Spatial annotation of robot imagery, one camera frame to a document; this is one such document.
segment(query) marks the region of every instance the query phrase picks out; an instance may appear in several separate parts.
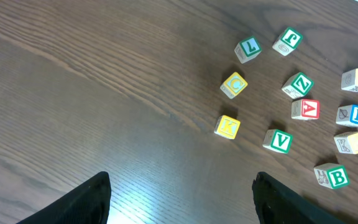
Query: wooden surface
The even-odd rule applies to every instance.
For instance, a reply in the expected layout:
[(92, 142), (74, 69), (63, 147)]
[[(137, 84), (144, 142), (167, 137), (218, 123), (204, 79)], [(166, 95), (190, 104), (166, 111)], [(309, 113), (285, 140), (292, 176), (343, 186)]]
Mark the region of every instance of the wooden surface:
[[(287, 57), (272, 49), (292, 26)], [(241, 65), (238, 41), (263, 52)], [(358, 155), (333, 141), (341, 91), (358, 67), (353, 0), (0, 0), (0, 223), (44, 208), (101, 170), (110, 174), (112, 223), (258, 223), (251, 185), (276, 179), (358, 223)], [(219, 90), (238, 71), (249, 86)], [(281, 86), (296, 72), (315, 84), (321, 118), (290, 118)], [(213, 134), (236, 116), (235, 140)], [(288, 155), (262, 147), (269, 127), (294, 136)], [(318, 185), (313, 167), (346, 166), (351, 184)]]

